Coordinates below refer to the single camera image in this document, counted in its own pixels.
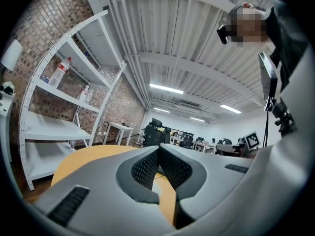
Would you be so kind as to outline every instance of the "ceiling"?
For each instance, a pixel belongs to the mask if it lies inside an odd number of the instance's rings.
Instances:
[[[116,42],[146,107],[207,122],[235,115],[221,104],[242,113],[264,104],[258,53],[271,54],[273,44],[223,45],[216,32],[226,12],[246,1],[271,7],[269,0],[97,0],[109,9]],[[180,102],[201,111],[180,110]]]

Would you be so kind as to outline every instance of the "white metal shelf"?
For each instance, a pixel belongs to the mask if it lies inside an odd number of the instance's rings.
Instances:
[[[55,119],[34,112],[27,112],[25,139],[33,140],[81,140],[91,139],[88,134],[70,121]]]
[[[86,146],[92,145],[106,102],[108,101],[115,84],[126,66],[122,56],[118,54],[114,48],[117,45],[113,43],[114,39],[111,38],[112,35],[111,37],[109,36],[104,25],[103,17],[107,13],[107,10],[99,12],[67,31],[45,54],[31,77],[23,97],[19,121],[19,152],[25,178],[30,190],[34,190],[32,180],[53,174],[61,161],[72,150],[69,149],[68,143],[26,143],[26,139],[49,141],[83,140],[85,144],[85,139],[88,139],[89,145],[86,144]],[[107,59],[109,59],[110,62],[115,64],[114,67],[120,68],[117,76],[113,78],[113,82],[111,84],[97,71],[97,69],[91,64],[72,39],[73,35],[82,29],[84,29],[81,31],[82,34],[93,35],[95,28],[99,31],[97,34],[104,36],[105,43],[98,42],[97,40],[95,42],[97,45],[96,51],[101,49],[98,54],[98,58],[104,61],[104,63],[96,62],[97,65],[110,66],[109,63],[106,63]],[[88,53],[91,54],[91,50],[86,44],[84,44],[84,47],[87,49]],[[71,69],[73,69],[73,71],[87,83],[94,83],[108,87],[107,94],[100,109],[94,108],[84,102],[80,102],[79,100],[40,80],[43,71],[54,55],[57,55],[60,58],[71,57]],[[90,135],[82,130],[79,123],[77,126],[70,121],[50,118],[30,112],[29,106],[36,87],[40,87],[73,104],[97,112],[97,116],[93,124],[92,134]]]
[[[108,81],[106,81],[106,79],[96,70],[92,63],[81,52],[80,48],[76,45],[71,37],[69,37],[67,42],[65,42],[60,47],[58,52],[60,52],[65,58],[71,57],[71,66],[75,68],[76,71],[89,82],[107,86],[108,88],[111,87]]]
[[[84,101],[80,101],[80,100],[78,100],[78,99],[75,99],[75,98],[71,97],[70,95],[68,95],[68,94],[66,94],[66,93],[64,93],[64,92],[61,92],[60,90],[58,90],[58,89],[52,87],[51,85],[49,85],[48,83],[42,81],[42,80],[39,79],[39,78],[36,79],[36,85],[37,85],[38,87],[40,87],[41,89],[44,89],[45,91],[50,92],[50,93],[52,93],[53,95],[58,96],[58,97],[60,97],[61,99],[64,99],[64,100],[66,100],[66,101],[69,101],[69,102],[71,102],[71,103],[73,103],[73,104],[75,104],[75,105],[78,105],[78,106],[81,106],[81,107],[83,107],[83,108],[86,108],[86,109],[95,111],[95,112],[97,112],[97,113],[100,112],[100,109],[95,108],[95,107],[93,107],[93,106],[90,106],[89,104],[87,104],[87,103],[84,102]]]
[[[89,23],[78,33],[82,37],[84,45],[103,66],[119,67],[119,63],[113,53],[110,43],[105,37],[104,23],[102,19]]]
[[[31,180],[53,175],[75,149],[69,143],[25,143]]]

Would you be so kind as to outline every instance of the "desk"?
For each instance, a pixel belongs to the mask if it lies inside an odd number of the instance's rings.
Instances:
[[[3,154],[8,156],[9,162],[12,162],[9,141],[9,124],[11,108],[15,94],[8,95],[2,92],[2,100],[0,100],[0,138],[1,149]]]
[[[177,141],[180,141],[180,142],[182,142],[184,140],[184,139],[181,139],[181,138],[175,137],[175,136],[171,136],[171,139],[173,139],[172,140],[172,144],[174,144],[174,140],[177,140]]]
[[[206,149],[209,149],[209,148],[216,148],[216,146],[206,145],[206,144],[203,144],[203,143],[200,143],[200,142],[193,141],[192,149],[197,149],[197,145],[203,147],[203,149],[202,149],[202,152],[203,152],[203,153],[205,152]]]
[[[137,148],[118,145],[98,145],[79,149],[61,162],[55,171],[51,186],[93,160],[117,155],[134,149]],[[159,208],[166,219],[172,224],[175,212],[176,192],[166,177],[155,179],[154,183],[157,183],[162,190],[159,196]]]
[[[143,128],[143,129],[141,129],[140,130],[141,132],[140,132],[140,134],[139,134],[139,137],[138,137],[138,141],[137,141],[137,144],[139,144],[140,145],[140,143],[139,143],[139,141],[140,141],[140,137],[142,136],[144,136],[144,132],[146,132],[146,130]]]
[[[127,143],[126,143],[126,146],[128,146],[129,140],[130,140],[130,137],[131,137],[131,133],[133,131],[133,128],[129,128],[127,126],[122,126],[121,124],[114,123],[114,122],[110,122],[109,125],[108,125],[107,131],[106,131],[106,135],[105,135],[105,138],[104,138],[104,144],[106,144],[106,140],[107,140],[107,137],[108,137],[108,134],[109,134],[110,127],[115,127],[117,129],[119,129],[119,132],[118,132],[118,134],[116,136],[116,140],[115,140],[115,142],[117,142],[118,137],[119,137],[119,141],[118,141],[117,145],[120,145],[120,143],[122,141],[122,138],[123,138],[124,132],[125,131],[130,131],[128,139],[127,139]]]
[[[1,149],[3,153],[3,160],[5,166],[7,168],[9,177],[13,183],[13,186],[17,193],[19,193],[20,197],[23,197],[17,183],[15,177],[13,175],[10,162],[11,159],[11,151],[10,151],[10,137],[9,137],[9,125],[10,125],[10,115],[11,108],[13,105],[13,99],[15,94],[9,95],[5,92],[2,93],[2,99],[0,100],[0,141],[1,141]]]

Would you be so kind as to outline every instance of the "air conditioner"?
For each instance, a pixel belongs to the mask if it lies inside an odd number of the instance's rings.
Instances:
[[[180,102],[178,105],[175,105],[175,107],[192,113],[199,113],[201,111],[201,108],[183,102]]]

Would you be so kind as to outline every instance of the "floor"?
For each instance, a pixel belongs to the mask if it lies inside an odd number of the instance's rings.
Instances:
[[[130,141],[133,147],[139,148],[140,146],[135,143],[137,142],[137,138],[138,138],[137,136],[134,136],[131,138]],[[113,141],[113,142],[107,142],[106,144],[115,145],[117,143]],[[122,146],[126,145],[126,139],[122,139],[121,145]],[[20,163],[20,159],[13,158],[12,161],[15,162],[11,164],[12,171],[17,181],[17,184],[23,194],[24,200],[26,200],[29,203],[35,202],[39,198],[39,196],[50,187],[53,176],[43,177],[43,178],[34,180],[33,185],[35,187],[35,190],[30,191],[25,180],[25,176],[24,176],[22,165]]]

